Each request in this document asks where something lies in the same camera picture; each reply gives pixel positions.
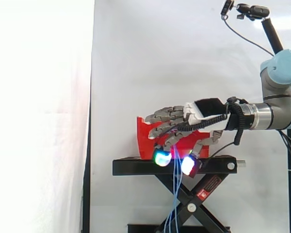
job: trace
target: red object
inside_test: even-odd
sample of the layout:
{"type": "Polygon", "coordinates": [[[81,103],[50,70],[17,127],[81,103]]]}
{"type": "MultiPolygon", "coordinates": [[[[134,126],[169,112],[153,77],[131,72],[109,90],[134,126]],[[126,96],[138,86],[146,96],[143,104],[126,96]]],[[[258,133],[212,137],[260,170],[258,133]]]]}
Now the red object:
{"type": "Polygon", "coordinates": [[[222,179],[218,176],[213,176],[205,185],[204,188],[202,188],[198,193],[197,197],[204,201],[206,200],[210,194],[219,186],[219,184],[222,182],[222,179]]]}
{"type": "MultiPolygon", "coordinates": [[[[148,135],[150,130],[158,127],[162,122],[157,122],[153,124],[146,124],[142,117],[137,117],[137,140],[138,147],[141,159],[150,160],[153,157],[154,144],[163,145],[165,139],[168,135],[164,135],[162,138],[158,139],[149,139],[148,135]]],[[[195,143],[199,139],[209,138],[210,133],[201,133],[199,131],[194,131],[187,137],[180,139],[176,143],[177,150],[179,152],[180,158],[187,156],[190,151],[193,149],[195,143]]],[[[203,146],[200,152],[200,158],[207,158],[209,156],[209,146],[203,146]]]]}

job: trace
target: warning label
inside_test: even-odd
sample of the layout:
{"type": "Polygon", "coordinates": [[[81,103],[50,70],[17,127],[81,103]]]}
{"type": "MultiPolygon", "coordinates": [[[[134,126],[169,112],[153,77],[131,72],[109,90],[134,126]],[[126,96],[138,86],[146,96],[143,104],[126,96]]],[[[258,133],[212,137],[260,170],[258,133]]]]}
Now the warning label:
{"type": "Polygon", "coordinates": [[[213,176],[206,184],[206,186],[197,193],[197,197],[202,201],[206,200],[206,198],[209,197],[209,195],[216,189],[216,187],[218,187],[221,182],[222,180],[220,177],[213,176]]]}

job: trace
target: black scissor lift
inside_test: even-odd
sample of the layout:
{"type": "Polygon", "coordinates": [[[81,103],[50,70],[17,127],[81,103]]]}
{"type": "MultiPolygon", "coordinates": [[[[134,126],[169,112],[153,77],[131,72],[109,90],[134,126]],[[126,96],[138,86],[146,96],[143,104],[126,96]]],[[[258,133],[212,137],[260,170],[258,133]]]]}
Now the black scissor lift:
{"type": "MultiPolygon", "coordinates": [[[[166,167],[160,167],[152,160],[141,160],[140,157],[113,160],[114,176],[155,175],[170,192],[173,192],[173,171],[173,161],[166,167]]],[[[236,158],[221,155],[212,158],[205,167],[199,169],[197,174],[205,176],[192,190],[181,184],[178,193],[180,203],[177,206],[177,216],[173,212],[171,232],[167,227],[166,233],[176,233],[176,218],[179,233],[230,233],[230,228],[223,226],[203,205],[203,202],[229,174],[235,173],[237,173],[236,158]],[[194,216],[202,226],[183,226],[190,216],[194,216]]],[[[161,225],[128,224],[128,233],[163,233],[165,221],[161,225]]]]}

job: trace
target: led light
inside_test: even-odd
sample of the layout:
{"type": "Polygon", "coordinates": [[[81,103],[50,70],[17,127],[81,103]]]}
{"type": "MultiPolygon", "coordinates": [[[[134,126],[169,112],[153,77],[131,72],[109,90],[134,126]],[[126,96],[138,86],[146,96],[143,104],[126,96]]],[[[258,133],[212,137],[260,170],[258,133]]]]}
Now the led light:
{"type": "Polygon", "coordinates": [[[195,165],[194,160],[190,157],[187,156],[183,159],[182,164],[181,164],[181,171],[185,174],[185,175],[190,175],[193,167],[195,165]]]}
{"type": "MultiPolygon", "coordinates": [[[[257,20],[253,24],[255,28],[263,29],[260,21],[257,20]]],[[[272,18],[272,24],[276,30],[291,30],[291,17],[272,18]]]]}
{"type": "Polygon", "coordinates": [[[158,151],[154,156],[155,163],[158,166],[167,166],[171,161],[171,153],[167,154],[165,152],[158,151]]]}

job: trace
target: robotic arm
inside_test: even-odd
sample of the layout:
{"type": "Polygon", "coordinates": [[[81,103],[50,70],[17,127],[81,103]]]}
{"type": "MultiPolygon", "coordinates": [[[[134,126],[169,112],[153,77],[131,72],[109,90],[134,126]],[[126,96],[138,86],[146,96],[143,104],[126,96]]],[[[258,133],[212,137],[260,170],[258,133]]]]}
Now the robotic arm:
{"type": "MultiPolygon", "coordinates": [[[[223,20],[233,3],[233,0],[226,1],[221,13],[223,20]]],[[[244,16],[251,20],[262,19],[269,15],[269,10],[264,7],[250,8],[239,4],[237,8],[240,19],[244,16]]],[[[224,104],[218,98],[212,98],[163,108],[145,118],[149,123],[164,122],[149,133],[149,138],[168,133],[164,145],[157,145],[157,149],[169,153],[174,144],[195,130],[212,132],[211,138],[199,140],[194,146],[192,155],[198,158],[202,146],[217,143],[224,130],[237,130],[234,144],[239,145],[243,130],[291,129],[291,49],[282,50],[263,62],[260,77],[262,103],[248,103],[231,97],[224,104]]]]}

